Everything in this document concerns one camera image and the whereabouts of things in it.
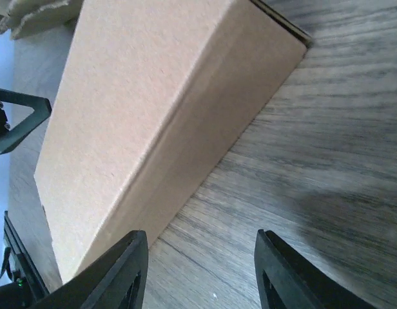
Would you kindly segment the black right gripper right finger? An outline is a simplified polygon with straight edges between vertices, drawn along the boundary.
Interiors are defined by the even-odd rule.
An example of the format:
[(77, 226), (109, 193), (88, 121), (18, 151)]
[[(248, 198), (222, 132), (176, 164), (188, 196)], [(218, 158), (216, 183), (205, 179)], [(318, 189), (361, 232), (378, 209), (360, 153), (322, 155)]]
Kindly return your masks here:
[(262, 308), (375, 309), (327, 277), (271, 230), (258, 230), (254, 262)]

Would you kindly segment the brown cardboard box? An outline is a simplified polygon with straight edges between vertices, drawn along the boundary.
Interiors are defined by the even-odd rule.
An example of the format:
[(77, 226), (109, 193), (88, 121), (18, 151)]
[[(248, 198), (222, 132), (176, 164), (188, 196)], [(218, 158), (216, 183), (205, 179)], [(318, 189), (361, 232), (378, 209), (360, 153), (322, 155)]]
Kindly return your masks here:
[(309, 40), (261, 1), (85, 1), (34, 175), (62, 281), (155, 241)]

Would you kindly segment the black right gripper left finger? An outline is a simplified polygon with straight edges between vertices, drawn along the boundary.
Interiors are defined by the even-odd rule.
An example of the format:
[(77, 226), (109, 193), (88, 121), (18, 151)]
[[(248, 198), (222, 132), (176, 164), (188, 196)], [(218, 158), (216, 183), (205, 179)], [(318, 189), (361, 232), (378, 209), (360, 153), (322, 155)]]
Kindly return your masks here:
[(142, 308), (148, 273), (146, 232), (125, 235), (33, 308)]

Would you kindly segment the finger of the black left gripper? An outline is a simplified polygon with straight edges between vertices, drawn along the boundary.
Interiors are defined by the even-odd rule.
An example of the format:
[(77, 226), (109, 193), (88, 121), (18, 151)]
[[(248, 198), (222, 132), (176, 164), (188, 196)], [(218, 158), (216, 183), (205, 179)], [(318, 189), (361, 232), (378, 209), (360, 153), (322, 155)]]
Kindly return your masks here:
[[(22, 107), (25, 114), (19, 118), (10, 117), (5, 104)], [(0, 88), (0, 156), (12, 152), (50, 117), (51, 112), (52, 107), (47, 98)]]

